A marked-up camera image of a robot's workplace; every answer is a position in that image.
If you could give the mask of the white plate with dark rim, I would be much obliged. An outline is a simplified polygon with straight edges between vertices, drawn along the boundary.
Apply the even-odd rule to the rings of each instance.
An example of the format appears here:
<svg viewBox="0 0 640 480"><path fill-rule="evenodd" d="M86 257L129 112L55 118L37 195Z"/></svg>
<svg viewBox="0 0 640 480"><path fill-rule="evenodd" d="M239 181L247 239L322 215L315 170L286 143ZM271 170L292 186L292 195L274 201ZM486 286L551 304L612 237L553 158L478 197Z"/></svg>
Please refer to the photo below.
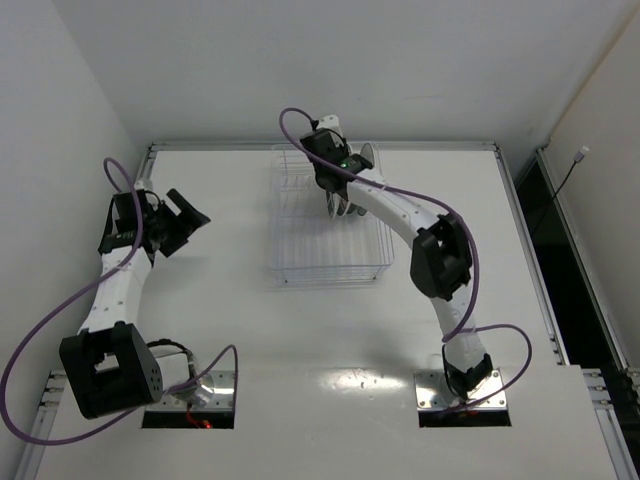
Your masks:
<svg viewBox="0 0 640 480"><path fill-rule="evenodd" d="M361 162L368 169L373 169L376 166L376 148L372 143L365 143L360 149L359 156L362 158Z"/></svg>

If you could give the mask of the green red rimmed plate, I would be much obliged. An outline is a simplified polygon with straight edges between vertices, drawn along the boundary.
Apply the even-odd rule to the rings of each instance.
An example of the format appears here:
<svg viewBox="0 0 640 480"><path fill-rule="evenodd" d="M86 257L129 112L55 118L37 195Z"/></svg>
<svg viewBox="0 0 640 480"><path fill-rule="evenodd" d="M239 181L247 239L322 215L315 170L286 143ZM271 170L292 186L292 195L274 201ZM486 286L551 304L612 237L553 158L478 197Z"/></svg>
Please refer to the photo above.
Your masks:
<svg viewBox="0 0 640 480"><path fill-rule="evenodd" d="M351 204L350 201L345 199L340 200L340 204L338 208L338 214L340 216L349 215L353 212L353 210L354 210L354 206Z"/></svg>
<svg viewBox="0 0 640 480"><path fill-rule="evenodd" d="M334 218L337 215L338 207L340 206L341 198L339 195L334 193L326 193L326 204L328 214L331 218Z"/></svg>

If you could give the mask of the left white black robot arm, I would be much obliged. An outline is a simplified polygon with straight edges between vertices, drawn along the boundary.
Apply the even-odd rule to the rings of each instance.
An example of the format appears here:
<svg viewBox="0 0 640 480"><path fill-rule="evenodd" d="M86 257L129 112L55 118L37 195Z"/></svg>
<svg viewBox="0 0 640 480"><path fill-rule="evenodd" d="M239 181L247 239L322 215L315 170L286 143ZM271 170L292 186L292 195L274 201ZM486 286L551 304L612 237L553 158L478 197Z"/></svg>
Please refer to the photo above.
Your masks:
<svg viewBox="0 0 640 480"><path fill-rule="evenodd" d="M157 402L161 368L137 328L144 283L158 254L170 257L209 223L176 189L149 201L145 190L116 193L99 244L105 280L76 335L59 356L87 419Z"/></svg>

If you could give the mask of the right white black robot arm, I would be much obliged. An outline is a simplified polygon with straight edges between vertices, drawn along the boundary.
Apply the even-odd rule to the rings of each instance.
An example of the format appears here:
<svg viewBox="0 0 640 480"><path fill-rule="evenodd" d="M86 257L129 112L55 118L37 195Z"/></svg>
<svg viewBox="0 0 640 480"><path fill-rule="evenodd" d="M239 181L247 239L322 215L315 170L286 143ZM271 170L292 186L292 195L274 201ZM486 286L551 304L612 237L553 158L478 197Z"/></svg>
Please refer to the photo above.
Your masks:
<svg viewBox="0 0 640 480"><path fill-rule="evenodd" d="M449 389L467 400L493 365L475 332L478 289L471 281L476 276L472 269L477 266L477 252L465 224L451 213L436 215L389 186L375 167L371 148L353 153L344 139L326 128L306 134L300 144L321 189L373 214L410 247L410 278L432 302L444 335Z"/></svg>

